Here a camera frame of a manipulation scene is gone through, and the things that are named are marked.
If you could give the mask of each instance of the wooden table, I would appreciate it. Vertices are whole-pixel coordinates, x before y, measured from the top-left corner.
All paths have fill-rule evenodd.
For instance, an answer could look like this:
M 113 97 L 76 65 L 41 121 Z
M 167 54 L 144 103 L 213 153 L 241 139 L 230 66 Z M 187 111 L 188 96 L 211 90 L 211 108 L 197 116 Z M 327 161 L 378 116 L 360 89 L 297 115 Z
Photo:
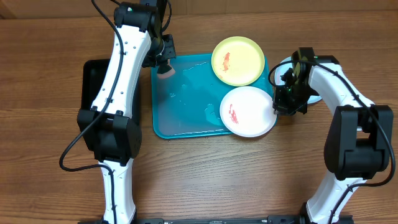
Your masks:
M 272 67 L 298 47 L 334 55 L 368 98 L 398 112 L 398 12 L 302 12 L 175 16 L 178 55 L 212 52 L 234 35 L 256 41 Z M 58 166 L 78 134 L 82 68 L 109 58 L 113 33 L 100 17 L 0 21 L 0 223 L 75 223 L 104 211 L 98 169 Z M 323 102 L 281 117 L 262 138 L 163 140 L 152 129 L 149 69 L 143 69 L 141 151 L 133 194 L 139 218 L 231 218 L 296 214 L 319 186 L 331 114 Z M 398 148 L 398 119 L 392 144 Z M 69 167 L 96 161 L 80 141 Z M 382 180 L 387 172 L 370 182 Z M 357 223 L 398 223 L 398 178 L 361 188 L 343 214 Z

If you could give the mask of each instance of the blue tray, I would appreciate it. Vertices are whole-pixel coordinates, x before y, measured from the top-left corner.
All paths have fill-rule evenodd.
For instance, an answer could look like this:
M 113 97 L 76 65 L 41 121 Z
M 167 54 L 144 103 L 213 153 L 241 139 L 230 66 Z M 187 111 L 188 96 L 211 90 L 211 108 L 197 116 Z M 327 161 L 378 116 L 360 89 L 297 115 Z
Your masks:
M 217 78 L 211 54 L 183 55 L 170 61 L 175 74 L 159 79 L 151 70 L 154 131 L 164 139 L 231 134 L 220 118 L 220 103 L 234 89 Z M 272 97 L 268 64 L 251 86 Z

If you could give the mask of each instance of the pink stain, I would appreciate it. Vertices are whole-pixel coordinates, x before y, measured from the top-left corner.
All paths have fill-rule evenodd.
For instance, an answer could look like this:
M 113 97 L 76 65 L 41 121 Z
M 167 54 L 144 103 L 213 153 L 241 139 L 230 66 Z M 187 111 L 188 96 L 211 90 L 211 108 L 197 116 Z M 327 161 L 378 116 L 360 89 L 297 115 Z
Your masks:
M 236 112 L 234 109 L 232 109 L 232 104 L 230 104 L 230 106 L 229 106 L 229 114 L 231 114 L 231 121 L 234 122 L 235 124 L 239 124 L 238 119 L 236 117 Z
M 225 57 L 224 57 L 224 63 L 223 63 L 223 66 L 224 66 L 224 72 L 226 72 L 226 71 L 228 71 L 228 69 L 229 69 L 229 56 L 230 56 L 231 54 L 228 52 L 226 55 L 225 55 Z

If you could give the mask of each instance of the wood surface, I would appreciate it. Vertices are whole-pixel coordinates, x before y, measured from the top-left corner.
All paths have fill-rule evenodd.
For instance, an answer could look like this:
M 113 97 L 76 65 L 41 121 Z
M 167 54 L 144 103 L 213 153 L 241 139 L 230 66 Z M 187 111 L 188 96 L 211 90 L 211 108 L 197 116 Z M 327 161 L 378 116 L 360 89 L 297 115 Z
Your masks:
M 212 52 L 234 35 L 256 41 L 270 67 L 298 47 L 334 55 L 365 96 L 398 112 L 398 12 L 300 12 L 175 16 L 178 55 Z M 104 212 L 101 172 L 58 166 L 78 134 L 83 65 L 109 58 L 113 32 L 100 17 L 0 21 L 0 223 L 76 223 Z M 140 77 L 143 142 L 133 167 L 139 218 L 296 214 L 319 186 L 331 114 L 324 102 L 280 117 L 263 137 L 163 140 L 152 129 L 149 69 Z M 398 119 L 392 145 L 398 147 Z M 66 165 L 93 164 L 83 141 Z M 387 172 L 370 182 L 382 180 Z M 361 188 L 343 214 L 398 223 L 398 178 Z
M 396 10 L 398 0 L 170 0 L 174 15 L 251 12 L 315 12 Z M 115 5 L 96 0 L 112 16 Z M 99 16 L 89 0 L 0 0 L 0 15 L 6 19 L 73 18 Z

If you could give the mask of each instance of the white plate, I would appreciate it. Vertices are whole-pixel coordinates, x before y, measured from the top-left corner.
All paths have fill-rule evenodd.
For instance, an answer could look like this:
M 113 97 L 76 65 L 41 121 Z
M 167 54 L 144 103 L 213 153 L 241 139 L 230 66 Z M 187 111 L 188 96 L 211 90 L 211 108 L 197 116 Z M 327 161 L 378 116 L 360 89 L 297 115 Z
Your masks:
M 287 62 L 291 59 L 292 59 L 291 57 L 287 57 L 281 62 Z M 282 79 L 280 79 L 280 77 L 282 75 L 284 75 L 284 73 L 287 72 L 287 70 L 290 68 L 293 68 L 291 63 L 287 63 L 287 64 L 281 65 L 276 68 L 275 75 L 274 75 L 276 85 L 285 85 L 285 82 L 282 81 Z M 320 96 L 310 96 L 310 99 L 308 99 L 308 104 L 316 103 L 320 100 L 322 100 L 322 97 L 320 97 Z
M 263 90 L 243 86 L 231 90 L 220 105 L 221 120 L 233 133 L 257 137 L 268 132 L 276 122 L 272 98 Z

